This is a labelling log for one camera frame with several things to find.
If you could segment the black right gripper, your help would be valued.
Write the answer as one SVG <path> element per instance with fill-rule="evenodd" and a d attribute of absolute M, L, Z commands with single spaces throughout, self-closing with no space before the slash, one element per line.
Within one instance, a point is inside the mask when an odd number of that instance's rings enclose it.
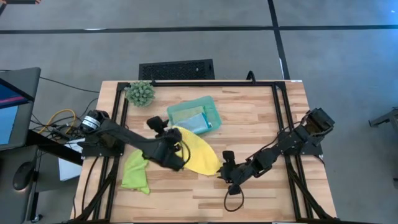
<path fill-rule="evenodd" d="M 223 173 L 219 178 L 226 184 L 230 184 L 228 194 L 237 195 L 241 193 L 240 185 L 253 175 L 253 168 L 247 164 L 234 165 L 225 162 L 217 173 Z"/>

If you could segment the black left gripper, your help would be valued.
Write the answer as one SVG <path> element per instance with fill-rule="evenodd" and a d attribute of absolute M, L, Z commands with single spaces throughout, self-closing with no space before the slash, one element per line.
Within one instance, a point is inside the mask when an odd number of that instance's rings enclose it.
<path fill-rule="evenodd" d="M 155 137 L 157 147 L 151 152 L 150 159 L 161 167 L 169 168 L 174 171 L 181 170 L 185 161 L 176 155 L 180 151 L 177 144 L 182 140 L 182 134 L 178 129 L 169 129 Z"/>

